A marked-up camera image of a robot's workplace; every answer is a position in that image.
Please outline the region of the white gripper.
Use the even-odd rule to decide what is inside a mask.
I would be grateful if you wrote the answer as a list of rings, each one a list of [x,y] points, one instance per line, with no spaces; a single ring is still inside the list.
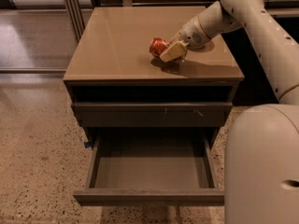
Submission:
[[[211,38],[206,35],[201,26],[199,16],[196,15],[186,22],[182,29],[169,39],[169,42],[173,44],[162,52],[160,59],[168,63],[185,55],[188,49],[197,50],[202,48],[210,40]]]

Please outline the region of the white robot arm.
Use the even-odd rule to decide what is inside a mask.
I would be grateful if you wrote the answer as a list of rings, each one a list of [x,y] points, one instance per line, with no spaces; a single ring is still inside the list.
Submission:
[[[299,44],[263,0],[219,0],[158,52],[167,63],[243,28],[276,102],[240,114],[224,158],[225,224],[299,224]]]

